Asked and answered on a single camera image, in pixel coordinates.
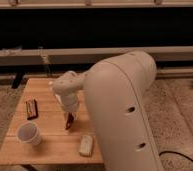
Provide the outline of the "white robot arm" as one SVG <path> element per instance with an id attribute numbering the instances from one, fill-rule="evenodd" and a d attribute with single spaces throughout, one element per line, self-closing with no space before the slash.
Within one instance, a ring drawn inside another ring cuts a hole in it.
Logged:
<path id="1" fill-rule="evenodd" d="M 106 171 L 164 171 L 142 101 L 156 73 L 153 57 L 132 51 L 82 74 L 66 72 L 52 83 L 67 113 L 78 110 L 76 92 L 84 92 Z"/>

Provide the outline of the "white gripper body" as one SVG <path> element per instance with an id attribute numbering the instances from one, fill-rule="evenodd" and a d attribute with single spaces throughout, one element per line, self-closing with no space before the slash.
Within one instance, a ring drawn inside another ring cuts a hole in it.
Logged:
<path id="1" fill-rule="evenodd" d="M 64 95 L 61 97 L 62 109 L 66 113 L 75 113 L 79 108 L 79 100 L 75 94 Z"/>

